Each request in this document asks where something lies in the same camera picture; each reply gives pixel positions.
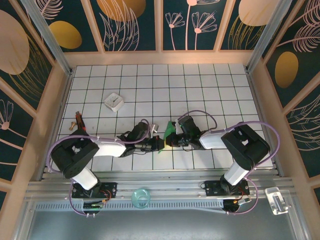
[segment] grid tile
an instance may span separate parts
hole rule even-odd
[[[124,99],[124,106],[113,112],[104,104],[112,93]],[[87,132],[114,138],[131,131],[146,118],[158,124],[164,136],[168,121],[192,110],[212,114],[217,130],[241,121],[258,121],[257,109],[241,64],[146,64],[78,66],[69,92],[59,138],[72,133],[71,122],[81,112]],[[216,127],[204,113],[190,114],[201,131]],[[251,127],[265,138],[258,124]],[[88,167],[94,172],[172,169],[229,168],[233,163],[226,149],[194,150],[191,146],[167,147],[161,153],[134,154],[125,158],[94,157]],[[264,168],[272,168],[268,160]]]

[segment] purple cable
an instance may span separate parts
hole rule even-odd
[[[136,144],[136,143],[139,143],[141,141],[143,141],[148,135],[149,135],[149,132],[150,132],[150,125],[149,125],[149,122],[148,120],[146,119],[142,119],[141,121],[145,121],[147,126],[148,126],[148,129],[147,131],[145,132],[145,134],[142,136],[142,138],[140,138],[139,140],[136,140],[136,141],[121,141],[121,140],[116,140],[116,138],[105,138],[105,137],[98,137],[98,136],[86,136],[86,135],[70,135],[70,136],[65,136],[61,139],[59,139],[58,141],[56,141],[48,150],[47,154],[46,154],[46,159],[45,159],[45,163],[47,165],[47,167],[49,168],[49,170],[53,173],[56,173],[56,174],[60,174],[61,172],[58,171],[58,170],[55,170],[52,168],[52,166],[50,165],[50,158],[51,158],[51,153],[53,151],[53,149],[60,143],[62,143],[64,140],[68,140],[68,139],[90,139],[90,140],[101,140],[103,142],[106,142],[106,143],[120,143],[120,144]]]
[[[210,128],[209,131],[213,130],[213,129],[216,129],[218,127],[218,124],[217,124],[217,121],[215,120],[215,118],[211,114],[207,113],[206,111],[202,111],[202,110],[191,110],[191,111],[188,111],[185,114],[183,114],[181,117],[179,117],[178,120],[180,120],[184,116],[186,116],[186,115],[188,115],[190,113],[194,113],[194,112],[200,112],[200,113],[206,114],[214,121],[215,127]]]
[[[242,212],[227,212],[227,213],[229,213],[230,215],[247,214],[247,213],[249,213],[251,210],[253,210],[253,209],[256,207],[257,203],[258,203],[258,187],[257,187],[257,185],[256,185],[251,179],[249,179],[249,178],[245,178],[245,179],[248,180],[250,183],[252,183],[252,185],[253,185],[254,188],[255,188],[255,191],[256,191],[256,199],[255,199],[255,202],[254,202],[253,206],[250,207],[250,208],[249,208],[248,210],[246,210],[246,211],[242,211]]]

